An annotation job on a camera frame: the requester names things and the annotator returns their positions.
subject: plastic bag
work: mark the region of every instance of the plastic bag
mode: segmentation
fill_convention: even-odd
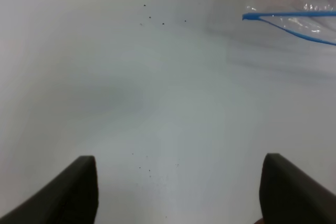
[[[243,19],[265,22],[299,38],[336,46],[336,0],[235,1],[244,4]]]

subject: blue zipper seal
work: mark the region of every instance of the blue zipper seal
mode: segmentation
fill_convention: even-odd
[[[327,40],[323,39],[318,39],[314,37],[310,37],[304,34],[297,33],[292,30],[285,29],[281,26],[278,26],[276,24],[273,24],[270,21],[262,19],[262,17],[336,17],[336,12],[331,12],[331,11],[317,11],[317,12],[288,12],[288,13],[246,13],[243,15],[243,20],[257,20],[257,21],[262,21],[265,23],[268,23],[272,26],[275,26],[283,31],[286,31],[296,37],[299,37],[301,39],[305,39],[308,41],[313,41],[317,43],[322,43],[322,44],[327,44],[327,45],[332,45],[336,46],[336,42],[329,42]]]

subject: white surface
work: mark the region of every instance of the white surface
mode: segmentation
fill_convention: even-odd
[[[228,42],[221,0],[0,6],[1,215],[82,154],[97,224],[253,223],[267,152],[336,192],[333,58]]]

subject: ziplock bag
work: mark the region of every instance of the ziplock bag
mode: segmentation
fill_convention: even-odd
[[[336,46],[336,0],[236,1],[244,3],[244,20],[257,20],[301,39]]]

